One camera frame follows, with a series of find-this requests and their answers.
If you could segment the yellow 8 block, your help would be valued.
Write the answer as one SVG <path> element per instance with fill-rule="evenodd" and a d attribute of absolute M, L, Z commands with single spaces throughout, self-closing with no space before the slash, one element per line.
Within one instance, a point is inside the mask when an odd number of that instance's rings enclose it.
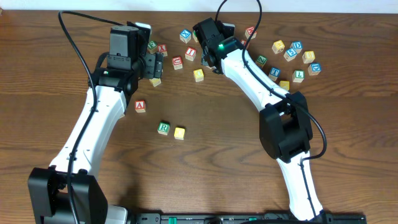
<path fill-rule="evenodd" d="M 315 60 L 315 52 L 305 51 L 302 55 L 302 60 L 304 64 L 312 63 Z"/>

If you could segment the blue X letter block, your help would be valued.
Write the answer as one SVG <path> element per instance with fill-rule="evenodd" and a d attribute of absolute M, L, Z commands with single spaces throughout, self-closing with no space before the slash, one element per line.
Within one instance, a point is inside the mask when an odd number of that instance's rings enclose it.
<path fill-rule="evenodd" d="M 181 40 L 182 42 L 184 42 L 184 43 L 187 44 L 187 43 L 189 43 L 189 41 L 190 41 L 191 38 L 192 38 L 192 33 L 191 33 L 189 30 L 184 29 L 183 31 L 181 31 L 179 37 L 180 37 L 180 40 Z"/>

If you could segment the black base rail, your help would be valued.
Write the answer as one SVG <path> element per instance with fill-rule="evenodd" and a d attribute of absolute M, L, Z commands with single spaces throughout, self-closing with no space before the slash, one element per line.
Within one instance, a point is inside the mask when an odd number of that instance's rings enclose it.
<path fill-rule="evenodd" d="M 250 215 L 162 215 L 140 213 L 131 215 L 128 224 L 240 224 L 240 223 L 309 223 L 309 224 L 367 224 L 364 215 L 333 215 L 321 212 L 312 220 L 300 221 L 288 213 L 265 213 Z"/>

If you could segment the green L letter block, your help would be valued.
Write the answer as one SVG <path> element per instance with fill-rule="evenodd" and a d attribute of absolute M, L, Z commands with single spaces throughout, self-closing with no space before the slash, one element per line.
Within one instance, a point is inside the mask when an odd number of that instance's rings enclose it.
<path fill-rule="evenodd" d="M 303 70 L 295 70 L 292 74 L 292 81 L 294 83 L 302 83 L 305 79 L 305 72 Z"/>

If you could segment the blue D block right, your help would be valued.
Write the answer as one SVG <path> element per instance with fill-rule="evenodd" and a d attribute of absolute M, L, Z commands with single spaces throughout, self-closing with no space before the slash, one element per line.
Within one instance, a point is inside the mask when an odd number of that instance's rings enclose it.
<path fill-rule="evenodd" d="M 308 66 L 308 74 L 310 76 L 318 75 L 322 71 L 322 67 L 319 63 L 311 63 Z"/>

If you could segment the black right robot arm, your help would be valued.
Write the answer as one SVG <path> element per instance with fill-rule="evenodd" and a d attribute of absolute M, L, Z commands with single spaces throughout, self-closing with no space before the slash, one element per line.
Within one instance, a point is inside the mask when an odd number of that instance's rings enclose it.
<path fill-rule="evenodd" d="M 208 18 L 194 25 L 193 31 L 202 59 L 215 73 L 234 81 L 257 108 L 259 139 L 281 168 L 292 215 L 300 221 L 319 220 L 323 207 L 310 171 L 312 125 L 317 121 L 308 112 L 306 98 L 300 92 L 289 93 L 258 67 L 233 35 L 233 25 Z"/>

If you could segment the plain yellow wooden block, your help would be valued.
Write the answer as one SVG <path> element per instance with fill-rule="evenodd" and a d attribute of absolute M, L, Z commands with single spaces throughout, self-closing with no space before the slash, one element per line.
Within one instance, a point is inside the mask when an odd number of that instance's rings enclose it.
<path fill-rule="evenodd" d="M 156 86 L 158 86 L 158 85 L 160 85 L 162 83 L 160 78 L 152 78 L 149 81 L 151 82 L 153 87 L 156 87 Z"/>

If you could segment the red I block left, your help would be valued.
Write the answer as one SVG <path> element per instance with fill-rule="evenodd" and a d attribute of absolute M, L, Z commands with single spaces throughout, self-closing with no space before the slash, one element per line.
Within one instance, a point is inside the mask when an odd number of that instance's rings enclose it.
<path fill-rule="evenodd" d="M 197 55 L 197 50 L 192 47 L 188 47 L 185 51 L 185 58 L 189 61 L 194 61 L 196 55 Z"/>

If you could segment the green Z letter block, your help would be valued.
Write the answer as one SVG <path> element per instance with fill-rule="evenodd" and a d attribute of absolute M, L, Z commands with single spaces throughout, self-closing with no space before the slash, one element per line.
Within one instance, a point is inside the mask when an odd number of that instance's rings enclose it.
<path fill-rule="evenodd" d="M 257 57 L 256 61 L 255 61 L 256 65 L 257 65 L 259 68 L 263 68 L 264 65 L 266 64 L 266 62 L 267 62 L 267 58 L 266 58 L 265 56 L 263 56 L 263 55 L 259 55 L 259 56 Z"/>

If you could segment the blue D letter block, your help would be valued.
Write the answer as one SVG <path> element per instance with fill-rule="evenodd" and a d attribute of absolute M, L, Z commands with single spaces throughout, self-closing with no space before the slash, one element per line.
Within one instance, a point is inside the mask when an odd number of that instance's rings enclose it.
<path fill-rule="evenodd" d="M 299 54 L 303 49 L 302 42 L 301 41 L 293 41 L 290 45 L 290 48 L 295 50 Z"/>

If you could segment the green R letter block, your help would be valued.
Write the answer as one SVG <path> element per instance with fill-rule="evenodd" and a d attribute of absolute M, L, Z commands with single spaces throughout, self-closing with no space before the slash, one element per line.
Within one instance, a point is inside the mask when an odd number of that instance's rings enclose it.
<path fill-rule="evenodd" d="M 157 131 L 159 134 L 168 135 L 170 131 L 169 123 L 160 122 Z"/>

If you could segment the red A letter block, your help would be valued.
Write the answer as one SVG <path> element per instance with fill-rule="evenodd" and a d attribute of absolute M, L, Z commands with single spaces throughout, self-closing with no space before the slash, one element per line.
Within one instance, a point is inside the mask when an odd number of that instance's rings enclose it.
<path fill-rule="evenodd" d="M 137 113 L 145 113 L 146 112 L 146 102 L 144 100 L 135 101 L 134 109 Z"/>

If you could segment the green N letter block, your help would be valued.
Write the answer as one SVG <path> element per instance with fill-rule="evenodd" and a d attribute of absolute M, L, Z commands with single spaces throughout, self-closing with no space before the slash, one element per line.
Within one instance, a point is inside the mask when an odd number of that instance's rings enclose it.
<path fill-rule="evenodd" d="M 197 43 L 198 42 L 198 38 L 197 38 L 196 32 L 194 30 L 192 32 L 192 37 L 193 37 L 194 41 Z"/>

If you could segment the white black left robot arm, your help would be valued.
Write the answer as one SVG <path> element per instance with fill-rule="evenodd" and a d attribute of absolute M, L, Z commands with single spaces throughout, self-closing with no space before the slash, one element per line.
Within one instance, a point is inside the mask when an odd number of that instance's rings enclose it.
<path fill-rule="evenodd" d="M 109 137 L 138 81 L 162 75 L 163 57 L 147 52 L 151 33 L 151 26 L 140 22 L 112 26 L 109 51 L 89 76 L 70 137 L 46 169 L 35 168 L 28 178 L 36 223 L 131 223 L 128 209 L 108 203 L 97 178 Z"/>

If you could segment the blue T letter block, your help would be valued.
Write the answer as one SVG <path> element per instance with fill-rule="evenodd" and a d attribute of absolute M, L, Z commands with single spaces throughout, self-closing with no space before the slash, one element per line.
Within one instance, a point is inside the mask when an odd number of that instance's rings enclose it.
<path fill-rule="evenodd" d="M 280 69 L 272 67 L 269 72 L 269 78 L 272 81 L 276 81 L 279 78 L 279 75 L 280 75 Z"/>

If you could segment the red U letter block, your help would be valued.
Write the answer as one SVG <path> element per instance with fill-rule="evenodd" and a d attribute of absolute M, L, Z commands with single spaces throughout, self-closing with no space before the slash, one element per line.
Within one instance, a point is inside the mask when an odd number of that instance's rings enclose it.
<path fill-rule="evenodd" d="M 183 68 L 183 60 L 182 60 L 181 56 L 173 57 L 172 65 L 175 70 L 182 69 Z"/>

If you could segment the red N letter block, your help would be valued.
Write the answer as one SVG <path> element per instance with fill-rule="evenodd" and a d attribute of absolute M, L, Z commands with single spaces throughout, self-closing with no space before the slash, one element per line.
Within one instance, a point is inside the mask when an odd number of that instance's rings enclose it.
<path fill-rule="evenodd" d="M 245 35 L 245 37 L 246 37 L 247 40 L 248 40 L 248 39 L 254 39 L 254 38 L 256 37 L 256 35 L 257 35 L 257 32 L 255 31 L 255 27 L 254 27 L 254 26 L 252 26 L 252 27 L 247 27 L 247 28 L 245 29 L 244 35 Z"/>

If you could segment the yellow O block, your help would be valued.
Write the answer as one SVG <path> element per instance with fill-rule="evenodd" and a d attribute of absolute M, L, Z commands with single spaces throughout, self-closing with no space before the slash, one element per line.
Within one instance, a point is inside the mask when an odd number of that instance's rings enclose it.
<path fill-rule="evenodd" d="M 196 82 L 201 82 L 204 80 L 204 73 L 202 69 L 194 70 L 193 76 Z"/>

